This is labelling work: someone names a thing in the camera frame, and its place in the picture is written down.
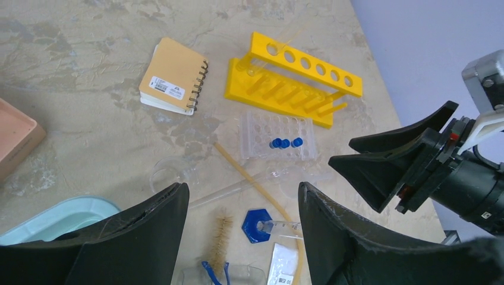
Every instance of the red component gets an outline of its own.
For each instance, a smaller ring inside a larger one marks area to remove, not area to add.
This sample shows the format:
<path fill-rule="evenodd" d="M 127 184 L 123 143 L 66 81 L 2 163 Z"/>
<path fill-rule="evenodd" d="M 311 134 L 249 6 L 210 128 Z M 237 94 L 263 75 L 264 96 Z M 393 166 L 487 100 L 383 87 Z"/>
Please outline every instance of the red component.
<path fill-rule="evenodd" d="M 458 135 L 454 132 L 450 134 L 450 140 L 452 140 L 452 141 L 458 140 L 459 137 L 460 137 L 460 135 Z"/>
<path fill-rule="evenodd" d="M 411 193 L 412 190 L 413 190 L 412 187 L 404 185 L 404 187 L 399 191 L 397 196 L 399 196 L 400 199 L 404 199 L 404 197 L 406 197 L 409 193 Z"/>

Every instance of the grey wall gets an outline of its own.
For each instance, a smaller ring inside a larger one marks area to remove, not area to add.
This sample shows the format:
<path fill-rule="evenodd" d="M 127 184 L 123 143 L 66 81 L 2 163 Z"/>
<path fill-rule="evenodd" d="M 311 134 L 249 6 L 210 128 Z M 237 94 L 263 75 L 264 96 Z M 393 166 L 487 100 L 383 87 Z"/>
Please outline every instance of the grey wall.
<path fill-rule="evenodd" d="M 373 56 L 401 120 L 409 125 L 445 101 L 460 104 L 455 117 L 476 118 L 478 111 L 461 79 L 472 60 L 504 49 L 502 0 L 352 0 Z M 480 146 L 504 162 L 504 135 Z M 462 240 L 488 235 L 434 203 L 445 230 Z"/>

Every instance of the notebook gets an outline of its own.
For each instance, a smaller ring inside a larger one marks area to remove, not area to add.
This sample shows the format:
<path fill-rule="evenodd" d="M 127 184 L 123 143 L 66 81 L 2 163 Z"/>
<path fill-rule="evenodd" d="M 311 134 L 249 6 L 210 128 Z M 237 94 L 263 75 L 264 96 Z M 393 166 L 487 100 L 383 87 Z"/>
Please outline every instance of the notebook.
<path fill-rule="evenodd" d="M 140 83 L 140 101 L 146 105 L 192 115 L 197 110 L 208 59 L 164 37 Z"/>

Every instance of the yellow test tube rack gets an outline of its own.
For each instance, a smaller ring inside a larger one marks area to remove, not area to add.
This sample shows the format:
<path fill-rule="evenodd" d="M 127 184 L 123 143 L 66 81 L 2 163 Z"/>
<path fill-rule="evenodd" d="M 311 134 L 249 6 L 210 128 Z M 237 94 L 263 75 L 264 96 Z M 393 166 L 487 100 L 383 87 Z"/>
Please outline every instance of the yellow test tube rack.
<path fill-rule="evenodd" d="M 335 91 L 327 92 L 277 74 L 255 64 L 254 60 L 291 71 Z M 346 94 L 361 97 L 362 93 L 360 77 L 254 32 L 248 53 L 229 61 L 224 98 L 283 115 L 312 118 L 316 125 L 330 128 L 332 113 L 347 106 L 347 103 L 334 106 L 334 101 Z"/>

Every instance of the barcode label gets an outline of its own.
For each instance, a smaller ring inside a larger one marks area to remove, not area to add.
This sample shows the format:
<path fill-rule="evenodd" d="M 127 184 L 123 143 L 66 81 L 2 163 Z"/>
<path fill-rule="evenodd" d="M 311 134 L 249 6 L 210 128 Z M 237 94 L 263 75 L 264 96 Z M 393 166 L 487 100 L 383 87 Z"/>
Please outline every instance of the barcode label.
<path fill-rule="evenodd" d="M 164 81 L 159 77 L 153 76 L 149 83 L 150 88 L 163 92 L 168 96 L 182 100 L 184 98 L 185 90 L 170 82 Z"/>
<path fill-rule="evenodd" d="M 280 274 L 280 276 L 276 280 L 276 284 L 277 285 L 291 285 L 293 280 L 294 280 L 294 276 Z"/>

